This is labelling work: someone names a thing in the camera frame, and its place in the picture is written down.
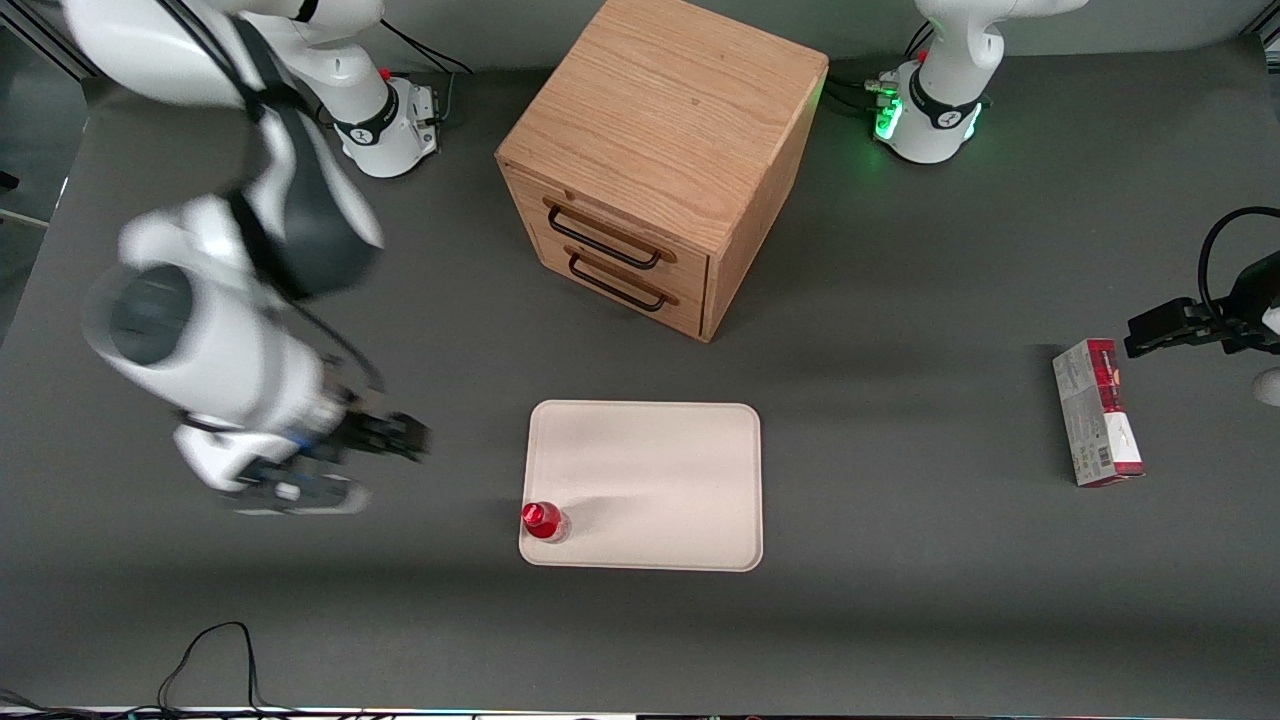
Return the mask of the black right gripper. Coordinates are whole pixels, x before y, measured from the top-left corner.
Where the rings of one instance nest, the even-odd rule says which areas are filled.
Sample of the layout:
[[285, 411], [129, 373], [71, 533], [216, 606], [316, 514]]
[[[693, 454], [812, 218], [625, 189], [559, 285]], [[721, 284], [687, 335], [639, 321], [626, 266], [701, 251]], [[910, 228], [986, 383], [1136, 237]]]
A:
[[[404, 413], [362, 413], [364, 405], [365, 397], [356, 392], [321, 392], [312, 398], [298, 415], [298, 460], [340, 465], [349, 450], [422, 461], [431, 437], [424, 423]], [[346, 433], [355, 415], [356, 439], [347, 448]]]

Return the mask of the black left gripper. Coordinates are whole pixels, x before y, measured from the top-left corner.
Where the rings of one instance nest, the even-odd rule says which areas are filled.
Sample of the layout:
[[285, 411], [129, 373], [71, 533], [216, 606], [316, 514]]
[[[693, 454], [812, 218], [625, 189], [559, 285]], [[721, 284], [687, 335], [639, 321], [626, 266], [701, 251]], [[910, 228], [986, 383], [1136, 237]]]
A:
[[1228, 355], [1245, 350], [1279, 355], [1277, 331], [1265, 320], [1277, 311], [1277, 297], [1279, 251], [1248, 265], [1230, 292], [1213, 301], [1222, 333], [1203, 302], [1172, 299], [1128, 322], [1126, 355], [1138, 359], [1162, 348], [1211, 343], [1220, 343]]

